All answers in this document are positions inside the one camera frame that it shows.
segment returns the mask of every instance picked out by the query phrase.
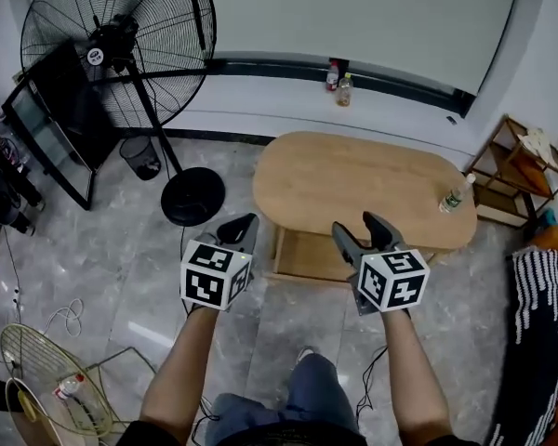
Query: water bottle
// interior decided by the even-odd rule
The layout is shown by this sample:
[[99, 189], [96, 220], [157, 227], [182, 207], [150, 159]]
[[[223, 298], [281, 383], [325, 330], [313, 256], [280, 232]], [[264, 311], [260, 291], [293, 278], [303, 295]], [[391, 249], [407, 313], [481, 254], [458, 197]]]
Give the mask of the water bottle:
[[337, 90], [337, 84], [339, 83], [339, 66], [336, 61], [331, 62], [331, 67], [328, 69], [326, 74], [326, 90], [333, 92]]
[[84, 382], [85, 377], [81, 374], [64, 378], [58, 385], [58, 388], [54, 390], [54, 395], [61, 400], [67, 400], [85, 384]]
[[440, 202], [440, 211], [443, 213], [450, 213], [457, 208], [465, 198], [465, 195], [472, 189], [473, 182], [475, 181], [474, 174], [468, 174], [465, 177], [463, 185], [455, 187], [448, 195]]
[[[10, 125], [6, 123], [4, 114], [0, 116], [0, 138], [2, 140], [9, 140], [10, 144], [6, 144], [7, 153], [5, 153], [5, 157], [13, 164], [15, 167], [18, 167], [20, 164], [27, 164], [29, 159], [31, 158], [31, 154], [27, 150], [27, 146], [19, 139], [12, 129]], [[8, 151], [12, 150], [14, 146], [15, 153], [8, 153]]]
[[339, 87], [337, 88], [337, 104], [341, 107], [348, 107], [350, 102], [352, 102], [352, 90], [353, 82], [352, 75], [348, 72], [339, 81]]

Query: fan pole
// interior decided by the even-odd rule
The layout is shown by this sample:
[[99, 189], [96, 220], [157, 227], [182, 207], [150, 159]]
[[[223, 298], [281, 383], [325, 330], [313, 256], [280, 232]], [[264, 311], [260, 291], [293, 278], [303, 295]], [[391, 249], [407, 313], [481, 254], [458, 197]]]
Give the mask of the fan pole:
[[157, 117], [157, 114], [155, 114], [155, 110], [153, 108], [153, 105], [151, 104], [151, 100], [149, 99], [149, 93], [147, 93], [145, 84], [142, 82], [142, 79], [140, 79], [140, 73], [137, 69], [137, 63], [132, 60], [126, 65], [126, 69], [128, 70], [128, 74], [132, 79], [132, 84], [137, 89], [140, 102], [142, 102], [142, 106], [145, 108], [145, 112], [147, 112], [149, 121], [151, 121], [153, 128], [157, 131], [157, 136], [159, 137], [159, 141], [161, 142], [161, 148], [167, 154], [167, 158], [174, 167], [174, 170], [176, 170], [176, 173], [181, 173], [182, 167], [179, 164], [178, 157], [176, 157], [176, 154], [174, 153], [169, 140], [167, 140], [164, 128], [161, 126], [161, 124], [159, 124], [159, 118]]

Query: standing fan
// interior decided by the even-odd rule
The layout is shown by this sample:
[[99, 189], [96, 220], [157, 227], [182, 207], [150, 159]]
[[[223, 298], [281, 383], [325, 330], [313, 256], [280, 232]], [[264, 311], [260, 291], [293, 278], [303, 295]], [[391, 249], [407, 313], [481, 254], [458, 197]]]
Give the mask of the standing fan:
[[[176, 170], [162, 193], [162, 208], [173, 223], [194, 226], [219, 211], [225, 187], [208, 168], [182, 170], [163, 125], [200, 89], [216, 39], [212, 0], [33, 0], [20, 61], [34, 79], [32, 67], [50, 60], [49, 71], [41, 71], [41, 64], [35, 71], [52, 95], [69, 81], [78, 86], [81, 73], [86, 83], [75, 93], [78, 107], [72, 112], [86, 112], [87, 97], [97, 96], [114, 126], [129, 135], [158, 136]], [[55, 53], [58, 59], [48, 58]], [[95, 137], [99, 129], [87, 126]]]

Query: fan motor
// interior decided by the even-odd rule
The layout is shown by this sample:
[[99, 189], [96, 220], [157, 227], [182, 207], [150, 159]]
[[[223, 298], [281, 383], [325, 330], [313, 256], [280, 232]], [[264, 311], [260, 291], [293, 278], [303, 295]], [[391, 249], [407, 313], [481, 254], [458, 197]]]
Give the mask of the fan motor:
[[107, 25], [98, 26], [89, 36], [91, 46], [86, 60], [92, 66], [112, 67], [122, 72], [132, 59], [139, 24], [128, 15], [115, 15]]

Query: wooden table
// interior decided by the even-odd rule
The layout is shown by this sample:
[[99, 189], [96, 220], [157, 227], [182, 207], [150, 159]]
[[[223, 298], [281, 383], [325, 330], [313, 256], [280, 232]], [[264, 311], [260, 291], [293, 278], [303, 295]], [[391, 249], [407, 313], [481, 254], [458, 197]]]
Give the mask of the wooden table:
[[330, 237], [333, 221], [367, 240], [362, 213], [389, 220], [424, 254], [465, 246], [475, 233], [471, 200], [443, 214], [439, 202], [463, 175], [433, 153], [313, 132], [274, 140], [259, 158], [254, 198], [277, 225], [270, 277], [343, 285], [352, 269]]

